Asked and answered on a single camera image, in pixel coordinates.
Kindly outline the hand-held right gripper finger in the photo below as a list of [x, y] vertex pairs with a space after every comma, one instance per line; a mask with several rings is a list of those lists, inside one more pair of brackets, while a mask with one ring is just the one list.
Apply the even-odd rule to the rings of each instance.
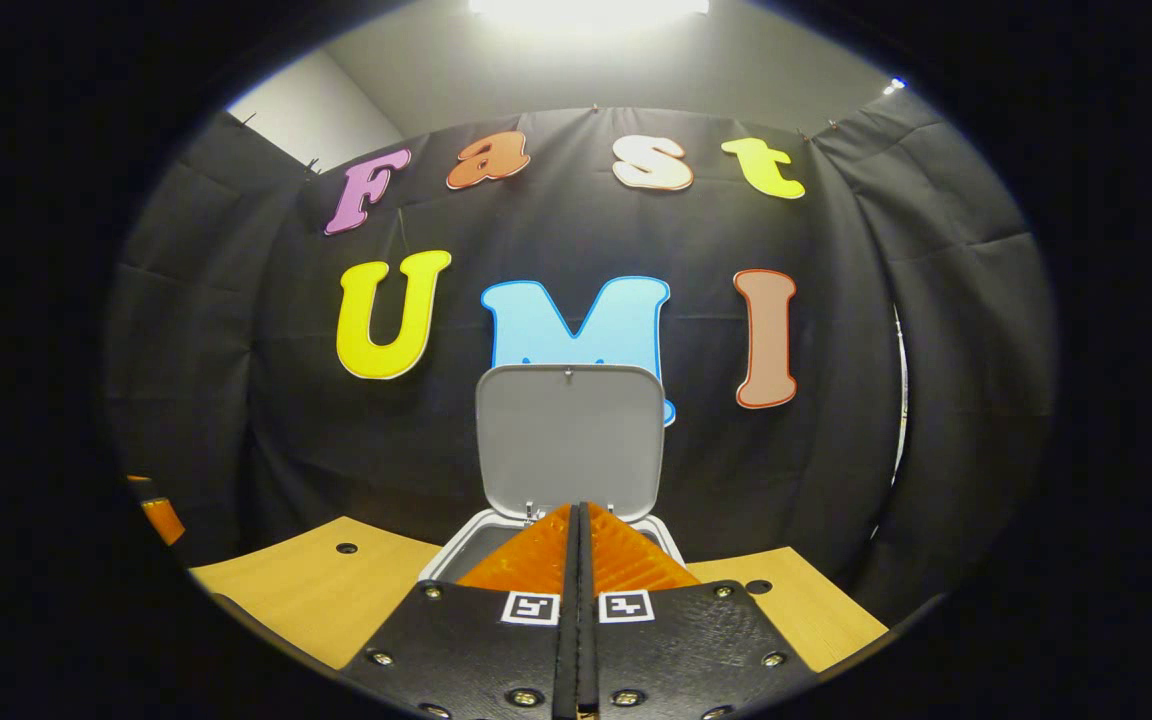
[[582, 705], [602, 719], [741, 719], [817, 684], [744, 584], [703, 582], [609, 509], [582, 509]]
[[420, 719], [579, 715], [579, 511], [477, 530], [340, 673]]

